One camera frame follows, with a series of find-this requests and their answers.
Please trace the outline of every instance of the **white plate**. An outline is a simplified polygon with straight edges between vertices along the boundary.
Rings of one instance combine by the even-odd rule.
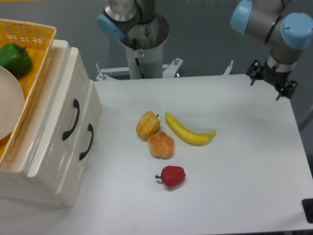
[[[24,93],[17,79],[0,66],[0,140],[10,134],[24,107]]]

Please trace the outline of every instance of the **drawer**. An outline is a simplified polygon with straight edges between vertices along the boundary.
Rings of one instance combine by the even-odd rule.
[[[73,155],[67,163],[58,191],[54,194],[54,198],[63,202],[65,205],[71,206],[76,200],[89,160],[100,111],[101,102],[95,85],[91,82],[87,106],[83,111],[82,130],[79,137],[75,140]]]
[[[49,192],[54,193],[59,187],[68,159],[73,154],[90,81],[79,51],[73,47],[27,173],[28,178]]]

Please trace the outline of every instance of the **yellow bell pepper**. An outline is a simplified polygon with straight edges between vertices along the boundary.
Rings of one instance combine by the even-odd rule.
[[[159,127],[160,121],[157,116],[152,111],[147,111],[138,122],[136,132],[141,138],[147,140]]]

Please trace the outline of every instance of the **green bell pepper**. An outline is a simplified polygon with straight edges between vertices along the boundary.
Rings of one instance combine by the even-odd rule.
[[[32,65],[25,47],[15,43],[5,44],[0,49],[0,66],[10,71],[14,76],[26,73]]]

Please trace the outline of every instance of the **gray wall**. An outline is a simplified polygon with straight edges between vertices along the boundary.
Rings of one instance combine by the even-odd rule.
[[[245,73],[254,59],[264,62],[269,47],[235,32],[229,26],[239,0],[156,0],[156,10],[169,22],[170,37],[164,46],[164,63],[175,57],[184,60],[181,75],[222,74],[231,60],[233,73]],[[96,24],[103,0],[43,0],[0,2],[0,17],[57,27],[56,39],[79,48],[90,78],[95,78],[95,63],[101,68],[126,67],[125,52]],[[283,15],[305,12],[313,17],[313,0],[293,0]],[[304,52],[290,79],[299,82],[291,99],[300,123],[313,104],[313,43]],[[301,133],[313,165],[313,123]]]

